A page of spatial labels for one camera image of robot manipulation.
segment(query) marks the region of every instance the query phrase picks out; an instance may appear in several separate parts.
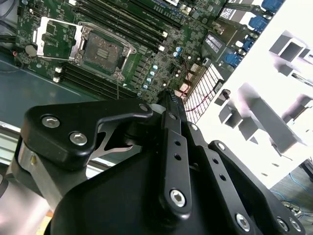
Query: green circuit board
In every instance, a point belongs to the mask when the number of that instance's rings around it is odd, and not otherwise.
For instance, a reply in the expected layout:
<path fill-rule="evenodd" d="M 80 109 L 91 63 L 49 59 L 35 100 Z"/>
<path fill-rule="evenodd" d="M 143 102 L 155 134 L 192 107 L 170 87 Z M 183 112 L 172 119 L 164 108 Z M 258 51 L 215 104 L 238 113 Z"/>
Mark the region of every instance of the green circuit board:
<path fill-rule="evenodd" d="M 164 88 L 177 90 L 186 79 L 192 83 L 201 76 L 201 48 L 224 3 L 30 0 L 18 8 L 16 46 L 24 68 L 50 80 L 60 78 L 63 86 L 107 99 L 115 98 L 118 83 L 121 97 L 155 102 Z M 43 47 L 37 35 L 46 18 Z M 79 26 L 88 33 L 82 32 L 85 43 L 70 58 Z M 27 46 L 43 47 L 43 54 L 32 54 Z"/>

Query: capacitor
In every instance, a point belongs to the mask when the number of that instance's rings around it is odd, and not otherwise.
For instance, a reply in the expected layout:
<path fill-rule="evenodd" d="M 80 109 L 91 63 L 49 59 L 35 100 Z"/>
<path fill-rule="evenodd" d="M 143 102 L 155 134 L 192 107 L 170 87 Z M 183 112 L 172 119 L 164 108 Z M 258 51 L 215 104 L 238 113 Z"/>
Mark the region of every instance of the capacitor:
<path fill-rule="evenodd" d="M 176 51 L 179 53 L 181 52 L 181 47 L 176 47 Z"/>

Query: cable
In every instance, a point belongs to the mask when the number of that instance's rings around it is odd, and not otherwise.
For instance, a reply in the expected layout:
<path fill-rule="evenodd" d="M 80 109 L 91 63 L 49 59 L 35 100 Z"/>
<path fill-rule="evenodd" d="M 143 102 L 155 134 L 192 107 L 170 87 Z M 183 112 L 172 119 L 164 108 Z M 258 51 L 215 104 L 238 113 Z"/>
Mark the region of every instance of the cable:
<path fill-rule="evenodd" d="M 290 178 L 292 179 L 292 181 L 294 181 L 297 185 L 299 185 L 301 188 L 303 188 L 306 192 L 308 192 L 309 194 L 313 194 L 313 192 L 309 189 L 307 189 L 305 186 L 303 186 L 302 184 L 300 184 L 298 181 L 296 181 L 294 179 L 294 177 L 292 176 L 292 173 L 289 173 Z"/>
<path fill-rule="evenodd" d="M 14 28 L 13 26 L 9 25 L 5 21 L 0 20 L 0 25 L 2 25 L 3 27 L 7 28 L 8 30 L 10 30 L 11 32 L 16 34 L 16 28 Z"/>
<path fill-rule="evenodd" d="M 7 10 L 7 12 L 5 12 L 5 14 L 3 16 L 0 16 L 0 20 L 5 19 L 13 10 L 15 4 L 18 2 L 18 0 L 13 0 L 12 5 L 10 6 L 10 8 Z"/>
<path fill-rule="evenodd" d="M 13 72 L 17 72 L 20 71 L 21 69 L 23 69 L 24 67 L 24 63 L 23 61 L 18 57 L 18 53 L 16 51 L 12 52 L 13 56 L 21 63 L 21 66 L 19 66 L 16 70 L 0 70 L 0 73 L 13 73 Z"/>
<path fill-rule="evenodd" d="M 283 198 L 285 201 L 290 202 L 289 200 L 287 200 L 287 199 L 286 199 L 282 194 L 280 194 L 279 192 L 276 192 L 276 191 L 271 191 L 271 192 L 278 194 L 278 195 L 281 196 L 281 198 Z"/>

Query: screw hole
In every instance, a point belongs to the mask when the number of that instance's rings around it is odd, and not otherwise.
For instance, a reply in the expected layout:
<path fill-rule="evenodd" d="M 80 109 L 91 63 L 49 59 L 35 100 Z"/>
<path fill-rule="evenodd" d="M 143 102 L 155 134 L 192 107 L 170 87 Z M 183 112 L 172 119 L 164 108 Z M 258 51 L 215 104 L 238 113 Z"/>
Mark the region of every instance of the screw hole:
<path fill-rule="evenodd" d="M 174 157 L 175 157 L 176 160 L 181 161 L 181 157 L 177 153 L 174 155 Z"/>
<path fill-rule="evenodd" d="M 224 175 L 220 174 L 220 178 L 221 180 L 226 181 L 226 177 Z"/>
<path fill-rule="evenodd" d="M 139 107 L 145 112 L 148 111 L 148 108 L 144 104 L 139 104 Z"/>

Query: metal bracket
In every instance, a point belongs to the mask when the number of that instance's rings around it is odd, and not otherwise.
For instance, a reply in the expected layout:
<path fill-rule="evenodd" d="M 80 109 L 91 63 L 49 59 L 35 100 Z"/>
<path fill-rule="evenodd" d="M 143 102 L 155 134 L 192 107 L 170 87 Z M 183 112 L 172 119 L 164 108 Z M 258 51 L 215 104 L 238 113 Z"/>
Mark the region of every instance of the metal bracket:
<path fill-rule="evenodd" d="M 18 161 L 31 174 L 52 210 L 55 210 L 68 191 L 87 180 L 86 167 L 78 171 L 61 170 L 29 150 L 24 142 L 21 144 Z"/>
<path fill-rule="evenodd" d="M 98 126 L 116 121 L 146 121 L 151 108 L 138 99 L 37 106 L 25 115 L 26 146 L 63 169 L 87 165 L 96 148 Z"/>
<path fill-rule="evenodd" d="M 43 40 L 43 35 L 47 33 L 48 22 L 58 22 L 58 23 L 67 24 L 67 25 L 71 25 L 71 26 L 76 27 L 76 32 L 75 32 L 75 36 L 74 36 L 76 43 L 72 47 L 70 56 L 68 58 L 54 58 L 54 57 L 45 56 L 45 53 L 44 53 L 45 42 Z M 38 49 L 37 49 L 38 57 L 47 58 L 47 59 L 57 59 L 57 60 L 74 60 L 75 55 L 78 52 L 78 49 L 79 49 L 79 46 L 80 46 L 80 43 L 82 40 L 82 28 L 83 28 L 83 26 L 77 25 L 74 23 L 72 24 L 72 23 L 65 22 L 65 21 L 51 19 L 51 18 L 48 18 L 45 16 L 42 17 L 41 22 L 40 22 L 40 27 L 37 29 L 37 31 L 34 31 L 34 39 L 35 39 L 34 42 L 38 46 Z"/>
<path fill-rule="evenodd" d="M 220 156 L 207 148 L 200 129 L 188 122 L 184 126 L 184 134 L 188 138 L 188 155 L 192 156 L 208 183 L 215 189 L 211 193 L 219 199 L 229 233 L 241 235 L 244 231 L 245 234 L 262 235 L 246 212 Z"/>
<path fill-rule="evenodd" d="M 248 201 L 253 217 L 263 234 L 304 235 L 298 219 L 256 178 L 255 175 L 220 141 L 209 148 L 216 151 L 243 202 Z"/>
<path fill-rule="evenodd" d="M 179 116 L 163 113 L 159 201 L 168 217 L 176 221 L 188 219 L 192 208 L 187 140 L 180 126 Z"/>

